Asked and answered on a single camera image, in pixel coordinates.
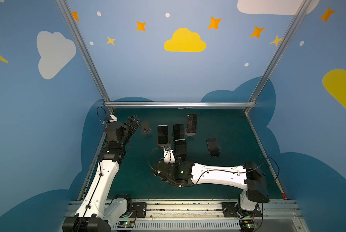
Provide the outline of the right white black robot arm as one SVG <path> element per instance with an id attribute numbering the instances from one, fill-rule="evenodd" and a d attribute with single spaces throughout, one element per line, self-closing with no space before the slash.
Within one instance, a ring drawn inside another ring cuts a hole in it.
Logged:
<path id="1" fill-rule="evenodd" d="M 254 162 L 233 167 L 208 166 L 194 162 L 156 162 L 152 174 L 178 188 L 217 184 L 241 189 L 233 213 L 238 218 L 253 216 L 260 204 L 270 202 L 265 173 Z"/>

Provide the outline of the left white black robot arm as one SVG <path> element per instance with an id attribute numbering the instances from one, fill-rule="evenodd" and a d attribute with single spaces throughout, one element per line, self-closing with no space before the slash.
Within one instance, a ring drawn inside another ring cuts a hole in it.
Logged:
<path id="1" fill-rule="evenodd" d="M 140 126 L 137 116 L 125 123 L 112 117 L 106 126 L 106 141 L 98 155 L 97 172 L 88 193 L 73 217 L 66 217 L 64 232 L 109 232 L 121 216 L 132 213 L 129 195 L 118 195 L 106 207 L 105 203 L 120 166 L 125 158 L 126 145 Z"/>

